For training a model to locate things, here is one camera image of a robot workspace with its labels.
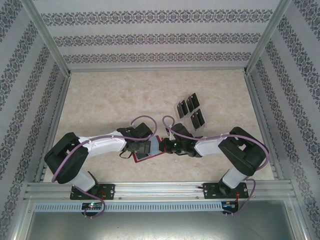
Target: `beige floor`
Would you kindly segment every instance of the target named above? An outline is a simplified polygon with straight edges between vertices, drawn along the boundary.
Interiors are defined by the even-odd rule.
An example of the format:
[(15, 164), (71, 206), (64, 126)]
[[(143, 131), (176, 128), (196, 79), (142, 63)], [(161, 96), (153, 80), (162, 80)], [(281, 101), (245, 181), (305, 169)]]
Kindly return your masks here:
[[(128, 127), (139, 115), (155, 118), (157, 134), (166, 137), (162, 117), (174, 116), (175, 104), (194, 92), (208, 137), (239, 126), (262, 140), (242, 71), (215, 70), (74, 73), (55, 141), (68, 132), (84, 137), (107, 134)], [(145, 123), (154, 129), (150, 120)], [(100, 182), (217, 181), (230, 167), (223, 154), (202, 158), (163, 154), (135, 163), (133, 158), (120, 158), (118, 152), (90, 158), (83, 165)], [(48, 170), (44, 181), (51, 177)], [(254, 178), (274, 179), (269, 165)]]

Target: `black mounting plate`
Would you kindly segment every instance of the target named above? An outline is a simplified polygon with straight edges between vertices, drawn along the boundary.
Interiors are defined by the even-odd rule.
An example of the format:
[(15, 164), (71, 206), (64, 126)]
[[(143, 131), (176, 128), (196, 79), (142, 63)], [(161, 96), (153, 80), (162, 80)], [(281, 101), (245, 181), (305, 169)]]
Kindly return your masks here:
[[(116, 185), (114, 184), (100, 184), (97, 197), (103, 200), (113, 200), (115, 196), (115, 187)], [(72, 186), (71, 188), (70, 199), (71, 200), (96, 200), (95, 198), (92, 198), (80, 192), (74, 186)]]
[(223, 195), (223, 193), (219, 191), (218, 182), (205, 182), (202, 184), (202, 189), (204, 199), (236, 199), (237, 193), (239, 194), (239, 199), (247, 199), (249, 197), (247, 184), (245, 182), (240, 182), (228, 196)]

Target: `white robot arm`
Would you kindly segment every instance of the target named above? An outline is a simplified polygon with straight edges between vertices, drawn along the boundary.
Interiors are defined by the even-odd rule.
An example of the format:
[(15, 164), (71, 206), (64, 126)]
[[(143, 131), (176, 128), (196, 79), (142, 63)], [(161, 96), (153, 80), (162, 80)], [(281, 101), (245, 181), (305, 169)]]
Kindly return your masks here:
[(85, 160), (109, 152), (129, 151), (148, 154), (151, 142), (143, 139), (152, 134), (145, 123), (136, 128), (118, 128), (101, 136), (77, 137), (73, 132), (69, 132), (45, 155), (44, 160), (54, 174), (53, 181), (57, 180), (59, 184), (72, 184), (88, 192), (98, 182), (91, 173), (81, 169)]
[(211, 154), (224, 154), (230, 160), (233, 167), (225, 173), (219, 182), (220, 191), (224, 195), (228, 195), (239, 183), (261, 169), (261, 164), (268, 155), (266, 146), (240, 127), (234, 127), (229, 133), (213, 139), (193, 137), (181, 123), (174, 125), (169, 130), (174, 133), (175, 140), (163, 139), (159, 144), (159, 149), (162, 152), (189, 155), (195, 158)]

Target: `metal profile bar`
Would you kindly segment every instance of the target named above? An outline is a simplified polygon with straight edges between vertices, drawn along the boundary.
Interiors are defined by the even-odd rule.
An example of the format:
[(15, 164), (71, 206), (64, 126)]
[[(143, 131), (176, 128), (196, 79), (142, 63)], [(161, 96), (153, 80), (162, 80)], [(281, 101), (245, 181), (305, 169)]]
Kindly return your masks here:
[(242, 66), (191, 66), (191, 67), (111, 67), (111, 68), (73, 68), (71, 73), (91, 72), (141, 72), (141, 71), (211, 71), (211, 70), (242, 70)]
[(35, 203), (23, 202), (19, 211), (17, 222), (15, 223), (13, 234), (10, 240), (25, 240), (33, 219)]
[(269, 134), (269, 130), (268, 130), (268, 126), (267, 126), (261, 105), (259, 103), (258, 95), (257, 95), (256, 90), (254, 88), (254, 84), (251, 79), (250, 73), (248, 73), (248, 72), (245, 73), (244, 79), (245, 79), (246, 86), (248, 88), (249, 96), (251, 98), (253, 110), (254, 110), (254, 113), (256, 116), (256, 120), (258, 122), (258, 126), (260, 129), (261, 135), (262, 135), (263, 142), (269, 150), (270, 161), (272, 163), (274, 163), (274, 167), (275, 167), (278, 178), (280, 180), (283, 180), (284, 176), (281, 171), (281, 167), (279, 164), (279, 160), (277, 158), (276, 150), (275, 150), (274, 145), (272, 143), (272, 140), (271, 140), (271, 137)]
[(286, 213), (296, 240), (310, 240), (305, 220), (302, 217), (301, 209), (297, 199), (287, 199), (284, 202)]
[(258, 59), (261, 56), (261, 53), (265, 49), (265, 46), (269, 42), (273, 32), (277, 28), (278, 23), (280, 22), (282, 16), (284, 15), (286, 9), (288, 8), (289, 4), (291, 3), (291, 0), (280, 0), (278, 6), (274, 10), (274, 13), (268, 22), (268, 25), (266, 26), (259, 42), (254, 48), (254, 51), (248, 61), (248, 64), (246, 65), (246, 70), (251, 72), (253, 68), (255, 67)]
[(26, 12), (28, 13), (29, 17), (31, 18), (36, 29), (40, 33), (44, 43), (47, 45), (48, 49), (50, 50), (50, 53), (53, 55), (54, 60), (57, 62), (60, 69), (63, 71), (63, 75), (67, 76), (70, 72), (67, 66), (67, 63), (64, 57), (62, 56), (61, 52), (59, 51), (54, 38), (50, 34), (35, 4), (33, 3), (33, 0), (21, 0), (21, 3), (25, 8)]
[[(115, 184), (114, 200), (106, 202), (190, 202), (212, 201), (204, 199), (199, 186), (204, 182), (119, 182)], [(29, 183), (24, 201), (32, 202), (72, 202), (70, 200), (71, 185), (56, 183)], [(247, 183), (248, 191), (253, 184)], [(296, 198), (289, 180), (258, 180), (252, 200), (283, 200)], [(214, 199), (214, 201), (232, 201), (234, 199)]]

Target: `wall panel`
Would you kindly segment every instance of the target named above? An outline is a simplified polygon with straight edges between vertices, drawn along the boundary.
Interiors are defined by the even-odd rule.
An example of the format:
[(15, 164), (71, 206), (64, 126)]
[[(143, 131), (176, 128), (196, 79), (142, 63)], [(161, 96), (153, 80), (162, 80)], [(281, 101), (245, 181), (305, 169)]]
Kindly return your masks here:
[(279, 0), (35, 0), (71, 70), (246, 66)]
[(320, 239), (319, 14), (318, 1), (292, 1), (251, 72), (283, 174), (292, 180), (312, 239)]
[(64, 74), (21, 3), (0, 2), (0, 240), (43, 155)]

